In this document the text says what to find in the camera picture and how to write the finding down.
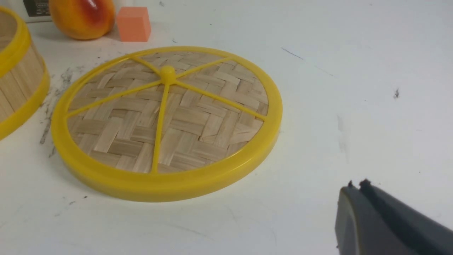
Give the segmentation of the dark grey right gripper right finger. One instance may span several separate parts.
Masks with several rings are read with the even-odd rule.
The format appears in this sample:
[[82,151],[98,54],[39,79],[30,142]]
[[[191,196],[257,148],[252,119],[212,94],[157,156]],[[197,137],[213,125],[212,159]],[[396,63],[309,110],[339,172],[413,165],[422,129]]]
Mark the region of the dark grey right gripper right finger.
[[391,232],[418,255],[451,255],[452,230],[421,214],[364,179],[360,192]]

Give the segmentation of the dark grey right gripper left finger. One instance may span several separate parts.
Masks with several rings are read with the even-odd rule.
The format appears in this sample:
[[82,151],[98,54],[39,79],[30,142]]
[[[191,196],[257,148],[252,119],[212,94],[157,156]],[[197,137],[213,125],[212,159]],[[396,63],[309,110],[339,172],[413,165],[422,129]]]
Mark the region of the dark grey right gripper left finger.
[[339,192],[334,229],[340,255],[411,254],[352,183]]

